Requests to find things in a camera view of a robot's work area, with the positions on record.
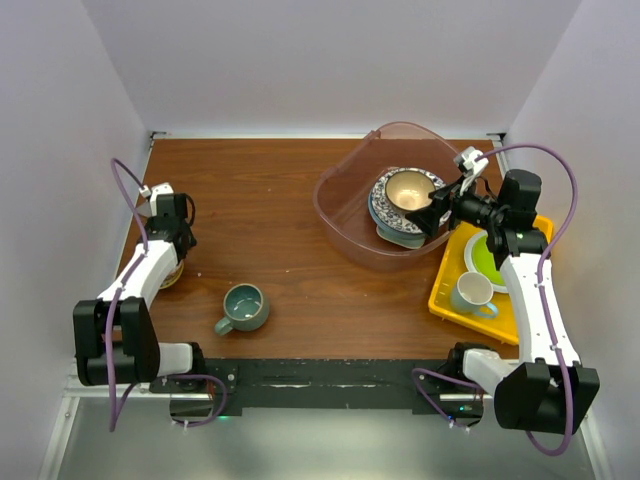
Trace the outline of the cream patterned bowl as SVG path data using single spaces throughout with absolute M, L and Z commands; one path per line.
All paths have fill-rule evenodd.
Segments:
M 403 212 L 414 212 L 428 207 L 432 203 L 430 194 L 434 191 L 434 182 L 420 170 L 395 172 L 385 186 L 388 201 Z

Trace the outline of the mint green divided tray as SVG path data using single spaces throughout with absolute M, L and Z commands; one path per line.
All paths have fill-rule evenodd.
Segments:
M 382 230 L 379 226 L 376 227 L 376 234 L 387 242 L 410 250 L 420 249 L 425 244 L 424 237 L 418 236 L 416 238 L 402 238 L 397 234 L 392 234 Z

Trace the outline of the blue floral plate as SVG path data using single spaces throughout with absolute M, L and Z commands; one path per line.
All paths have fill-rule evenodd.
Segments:
M 370 205 L 377 218 L 389 228 L 405 234 L 421 234 L 407 215 L 430 206 L 430 194 L 444 186 L 440 177 L 427 170 L 392 168 L 371 188 Z

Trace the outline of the pink translucent plastic bin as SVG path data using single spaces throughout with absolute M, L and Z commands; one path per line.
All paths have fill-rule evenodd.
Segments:
M 454 158 L 469 146 L 479 143 L 445 139 L 411 122 L 391 122 L 368 133 L 315 185 L 314 208 L 330 243 L 350 261 L 377 271 L 398 271 L 419 263 L 446 243 L 450 232 L 442 226 L 418 249 L 387 241 L 369 212 L 371 189 L 399 167 L 422 168 L 449 184 L 460 176 Z

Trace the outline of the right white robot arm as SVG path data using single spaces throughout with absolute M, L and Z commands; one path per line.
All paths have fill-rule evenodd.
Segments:
M 475 344 L 457 344 L 445 369 L 459 393 L 478 385 L 492 396 L 505 429 L 575 433 L 600 387 L 595 369 L 583 366 L 564 329 L 551 278 L 550 247 L 534 225 L 541 179 L 529 171 L 507 172 L 497 198 L 463 190 L 462 183 L 430 193 L 431 204 L 407 218 L 427 235 L 444 214 L 452 225 L 483 229 L 505 282 L 519 336 L 519 363 Z

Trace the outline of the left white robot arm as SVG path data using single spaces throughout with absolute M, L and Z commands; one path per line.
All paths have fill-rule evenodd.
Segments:
M 85 386 L 108 383 L 106 344 L 107 317 L 117 289 L 113 324 L 122 338 L 113 342 L 115 379 L 118 384 L 152 382 L 171 375 L 185 392 L 200 390 L 207 368 L 194 358 L 194 343 L 160 343 L 149 308 L 162 283 L 177 269 L 197 241 L 188 218 L 188 195 L 175 193 L 168 183 L 143 190 L 149 208 L 145 232 L 123 272 L 93 300 L 83 300 L 73 310 L 76 365 Z

